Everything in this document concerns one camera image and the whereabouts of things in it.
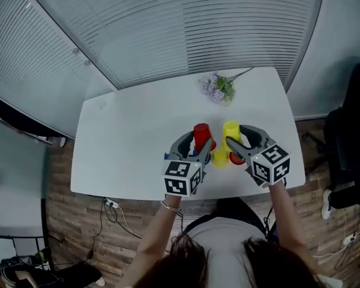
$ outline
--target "table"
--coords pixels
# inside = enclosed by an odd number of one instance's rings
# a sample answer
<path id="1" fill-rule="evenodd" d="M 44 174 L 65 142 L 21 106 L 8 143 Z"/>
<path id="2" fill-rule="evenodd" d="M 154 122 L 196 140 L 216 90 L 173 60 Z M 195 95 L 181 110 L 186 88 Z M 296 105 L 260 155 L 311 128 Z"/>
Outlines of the table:
<path id="1" fill-rule="evenodd" d="M 219 71 L 233 76 L 246 68 Z M 160 80 L 111 92 L 83 104 L 74 146 L 71 190 L 96 196 L 161 200 L 165 152 L 194 125 L 209 124 L 218 147 L 228 120 L 253 125 L 283 146 L 291 157 L 288 187 L 305 183 L 296 125 L 273 67 L 254 68 L 235 80 L 236 95 L 224 107 L 200 92 L 203 74 Z M 209 163 L 204 182 L 189 199 L 216 199 L 265 193 L 243 166 Z"/>

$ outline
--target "wall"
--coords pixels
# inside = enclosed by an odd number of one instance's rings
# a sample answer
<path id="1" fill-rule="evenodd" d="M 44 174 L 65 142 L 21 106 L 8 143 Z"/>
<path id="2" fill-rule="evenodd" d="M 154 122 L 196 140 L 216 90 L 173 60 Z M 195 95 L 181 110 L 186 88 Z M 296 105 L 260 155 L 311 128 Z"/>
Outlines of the wall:
<path id="1" fill-rule="evenodd" d="M 0 234 L 42 235 L 46 147 L 0 123 Z"/>
<path id="2" fill-rule="evenodd" d="M 360 0 L 323 0 L 310 44 L 287 96 L 296 118 L 342 105 L 360 62 Z"/>

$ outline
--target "horizontal blinds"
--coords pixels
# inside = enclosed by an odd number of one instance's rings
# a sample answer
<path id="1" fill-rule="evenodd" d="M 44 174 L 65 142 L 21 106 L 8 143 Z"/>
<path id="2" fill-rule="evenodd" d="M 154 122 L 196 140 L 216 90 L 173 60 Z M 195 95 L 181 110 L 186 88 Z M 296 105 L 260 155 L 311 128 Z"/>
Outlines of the horizontal blinds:
<path id="1" fill-rule="evenodd" d="M 89 85 L 103 85 L 28 0 L 0 0 L 0 98 L 74 137 Z"/>
<path id="2" fill-rule="evenodd" d="M 288 84 L 321 0 L 39 0 L 120 88 L 274 66 Z"/>

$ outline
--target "black and white cube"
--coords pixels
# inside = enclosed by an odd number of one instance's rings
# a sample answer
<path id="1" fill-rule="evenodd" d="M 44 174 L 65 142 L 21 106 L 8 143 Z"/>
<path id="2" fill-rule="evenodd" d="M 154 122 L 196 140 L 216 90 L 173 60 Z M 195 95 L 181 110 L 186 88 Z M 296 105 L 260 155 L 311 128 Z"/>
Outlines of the black and white cube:
<path id="1" fill-rule="evenodd" d="M 200 163 L 164 160 L 161 173 L 166 194 L 190 197 L 202 181 Z"/>
<path id="2" fill-rule="evenodd" d="M 251 166 L 253 176 L 273 185 L 289 173 L 290 156 L 275 144 L 252 156 Z"/>

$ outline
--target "office chair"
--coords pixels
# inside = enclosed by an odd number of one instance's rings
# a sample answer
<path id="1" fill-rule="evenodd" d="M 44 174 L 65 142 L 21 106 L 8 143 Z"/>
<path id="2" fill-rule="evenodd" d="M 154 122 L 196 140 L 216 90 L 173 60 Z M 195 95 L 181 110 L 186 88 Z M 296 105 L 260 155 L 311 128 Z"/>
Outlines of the office chair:
<path id="1" fill-rule="evenodd" d="M 303 134 L 302 138 L 312 139 L 323 155 L 308 172 L 328 161 L 331 190 L 339 184 L 355 182 L 355 186 L 337 192 L 341 202 L 333 207 L 360 205 L 360 64 L 352 71 L 343 106 L 328 114 L 323 132 L 325 142 L 310 132 Z"/>

